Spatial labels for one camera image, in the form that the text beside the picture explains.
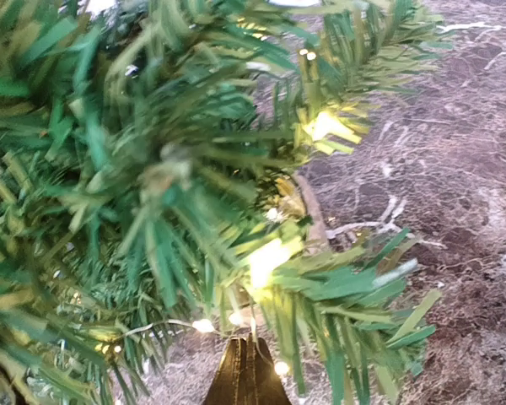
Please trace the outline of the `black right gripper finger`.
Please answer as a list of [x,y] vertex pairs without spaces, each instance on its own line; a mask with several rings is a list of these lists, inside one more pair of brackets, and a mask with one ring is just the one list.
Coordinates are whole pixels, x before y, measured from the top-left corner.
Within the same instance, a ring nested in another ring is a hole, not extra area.
[[229,340],[204,405],[290,405],[266,340]]

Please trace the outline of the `small green christmas tree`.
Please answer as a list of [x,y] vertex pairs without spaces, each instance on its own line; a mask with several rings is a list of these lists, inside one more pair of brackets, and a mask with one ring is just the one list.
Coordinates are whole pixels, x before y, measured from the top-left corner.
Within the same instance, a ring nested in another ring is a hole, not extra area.
[[0,1],[0,404],[128,404],[179,327],[275,332],[306,392],[395,402],[434,327],[407,229],[311,254],[293,174],[440,45],[417,1]]

